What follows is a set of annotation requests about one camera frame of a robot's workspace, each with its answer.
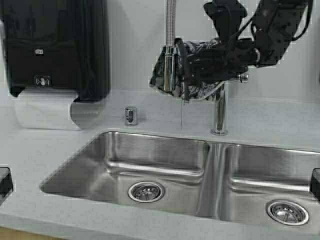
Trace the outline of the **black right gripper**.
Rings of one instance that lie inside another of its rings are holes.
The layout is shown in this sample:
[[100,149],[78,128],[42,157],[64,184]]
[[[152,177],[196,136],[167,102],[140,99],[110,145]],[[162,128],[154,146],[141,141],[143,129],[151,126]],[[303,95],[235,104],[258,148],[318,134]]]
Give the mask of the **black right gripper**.
[[187,69],[193,83],[218,83],[236,78],[260,60],[251,38],[241,38],[231,47],[220,39],[187,41]]

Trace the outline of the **robot base right corner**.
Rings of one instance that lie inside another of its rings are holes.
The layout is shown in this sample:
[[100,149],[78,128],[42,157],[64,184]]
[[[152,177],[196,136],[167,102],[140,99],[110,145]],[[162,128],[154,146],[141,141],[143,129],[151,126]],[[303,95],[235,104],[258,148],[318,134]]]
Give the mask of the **robot base right corner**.
[[314,168],[312,171],[309,191],[318,201],[320,201],[320,169],[319,168]]

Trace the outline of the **robot base left corner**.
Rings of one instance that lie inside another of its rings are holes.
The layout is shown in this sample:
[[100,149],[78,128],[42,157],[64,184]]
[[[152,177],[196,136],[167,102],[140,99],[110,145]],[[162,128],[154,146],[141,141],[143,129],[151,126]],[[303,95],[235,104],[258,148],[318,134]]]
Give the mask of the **robot base left corner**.
[[11,175],[11,170],[8,167],[0,168],[0,204],[8,198],[13,192],[14,185]]

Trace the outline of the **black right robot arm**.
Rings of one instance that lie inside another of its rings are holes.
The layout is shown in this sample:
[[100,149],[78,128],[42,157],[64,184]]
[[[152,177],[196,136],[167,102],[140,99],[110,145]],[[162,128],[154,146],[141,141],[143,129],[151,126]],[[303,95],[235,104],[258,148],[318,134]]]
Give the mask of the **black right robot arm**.
[[248,15],[238,0],[212,0],[204,4],[218,42],[205,43],[187,54],[192,84],[214,84],[246,73],[249,67],[275,66],[292,42],[307,31],[313,12],[312,0],[261,0]]

